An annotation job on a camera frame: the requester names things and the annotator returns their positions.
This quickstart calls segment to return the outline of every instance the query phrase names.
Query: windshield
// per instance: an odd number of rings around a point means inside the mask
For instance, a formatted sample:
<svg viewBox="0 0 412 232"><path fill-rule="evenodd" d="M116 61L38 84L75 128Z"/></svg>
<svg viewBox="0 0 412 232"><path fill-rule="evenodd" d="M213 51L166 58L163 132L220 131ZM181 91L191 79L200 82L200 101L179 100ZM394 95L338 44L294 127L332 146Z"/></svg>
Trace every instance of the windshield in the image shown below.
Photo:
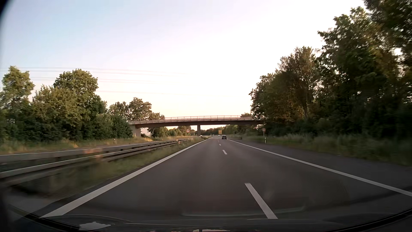
<svg viewBox="0 0 412 232"><path fill-rule="evenodd" d="M410 0L8 1L0 221L407 231L411 12Z"/></svg>

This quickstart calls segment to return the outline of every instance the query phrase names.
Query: car hood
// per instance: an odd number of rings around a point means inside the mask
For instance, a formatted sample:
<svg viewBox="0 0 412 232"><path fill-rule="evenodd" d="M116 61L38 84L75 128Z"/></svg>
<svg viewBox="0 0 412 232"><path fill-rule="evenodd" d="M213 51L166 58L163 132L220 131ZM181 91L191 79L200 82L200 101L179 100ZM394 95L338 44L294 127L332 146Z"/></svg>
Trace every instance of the car hood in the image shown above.
<svg viewBox="0 0 412 232"><path fill-rule="evenodd" d="M47 228L68 231L281 231L324 232L346 227L343 224L302 219L184 219L145 220L131 222L98 215L63 215L38 218L24 223L19 231L48 231Z"/></svg>

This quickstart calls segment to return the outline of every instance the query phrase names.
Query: overpass bridge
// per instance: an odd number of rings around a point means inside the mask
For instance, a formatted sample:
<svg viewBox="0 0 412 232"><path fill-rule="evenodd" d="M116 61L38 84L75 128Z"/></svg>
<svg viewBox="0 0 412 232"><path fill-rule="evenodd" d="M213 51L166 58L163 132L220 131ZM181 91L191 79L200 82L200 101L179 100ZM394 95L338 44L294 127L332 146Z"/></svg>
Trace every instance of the overpass bridge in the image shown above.
<svg viewBox="0 0 412 232"><path fill-rule="evenodd" d="M133 136L140 136L140 129L148 127L197 125L197 134L200 135L201 125L257 125L262 124L262 122L260 119L245 118L241 117L241 115L216 115L169 117L160 120L134 121L128 123L132 129Z"/></svg>

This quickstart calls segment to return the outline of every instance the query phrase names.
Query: roadside vegetation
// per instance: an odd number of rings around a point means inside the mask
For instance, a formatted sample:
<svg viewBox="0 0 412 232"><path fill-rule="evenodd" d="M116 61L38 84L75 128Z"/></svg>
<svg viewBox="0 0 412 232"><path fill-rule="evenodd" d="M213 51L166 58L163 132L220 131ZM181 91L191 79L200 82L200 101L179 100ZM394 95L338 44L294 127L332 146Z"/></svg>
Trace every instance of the roadside vegetation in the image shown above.
<svg viewBox="0 0 412 232"><path fill-rule="evenodd" d="M63 72L52 86L41 86L29 98L35 87L29 72L9 67L0 92L0 154L150 141L145 135L132 138L127 122L164 115L137 97L108 107L95 93L97 80L81 69ZM194 135L190 126L148 131L152 138Z"/></svg>
<svg viewBox="0 0 412 232"><path fill-rule="evenodd" d="M258 135L229 135L230 138L264 143L265 138ZM412 139L395 141L367 137L364 135L320 135L287 134L266 136L266 144L281 145L315 152L356 157L374 161L390 162L412 166Z"/></svg>
<svg viewBox="0 0 412 232"><path fill-rule="evenodd" d="M223 134L412 165L412 23L409 0L365 0L319 31L322 48L297 47L249 93L249 128Z"/></svg>
<svg viewBox="0 0 412 232"><path fill-rule="evenodd" d="M159 140L174 140L182 138L191 138L193 136L175 136L175 137L132 137L132 138L117 138L105 140L60 140L50 142L33 142L33 141L18 141L7 140L0 145L0 155L15 154L15 153L30 153L30 152L53 152L71 150L76 148L94 148L114 145L127 145L144 142L152 142Z"/></svg>

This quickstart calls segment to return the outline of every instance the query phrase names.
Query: guardrail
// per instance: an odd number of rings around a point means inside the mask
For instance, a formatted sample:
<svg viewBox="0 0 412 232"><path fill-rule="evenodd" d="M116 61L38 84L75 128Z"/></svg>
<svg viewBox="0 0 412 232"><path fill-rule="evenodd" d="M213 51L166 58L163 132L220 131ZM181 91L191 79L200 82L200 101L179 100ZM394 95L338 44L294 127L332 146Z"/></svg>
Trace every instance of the guardrail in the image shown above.
<svg viewBox="0 0 412 232"><path fill-rule="evenodd" d="M159 120L150 121L133 121L129 124L145 124L145 123L165 123L165 122L179 122L179 121L251 121L260 120L252 117L241 117L241 115L215 115L215 116L182 116L182 117L168 117Z"/></svg>
<svg viewBox="0 0 412 232"><path fill-rule="evenodd" d="M25 183L31 180L40 179L56 173L61 172L62 170L80 167L80 166L89 166L96 162L107 162L115 159L124 158L127 156L132 156L140 154L143 152L149 152L160 147L167 147L181 142L189 141L188 139L183 140L167 140L167 141L158 141L158 142L147 142L140 144L130 144L130 145L121 145L113 147L104 147L104 148L95 148L95 149L79 149L79 150L70 150L70 151L61 151L61 152L41 152L41 153L26 153L26 154L13 154L13 155L2 155L0 156L0 163L2 165L7 165L8 162L19 162L19 161L29 161L29 160L38 160L38 159L48 159L48 158L59 158L64 156L76 156L81 154L90 154L90 156L68 159L63 161L45 163L40 165L34 165L29 167L17 168L12 170L7 170L0 172L0 180L6 186L18 185Z"/></svg>

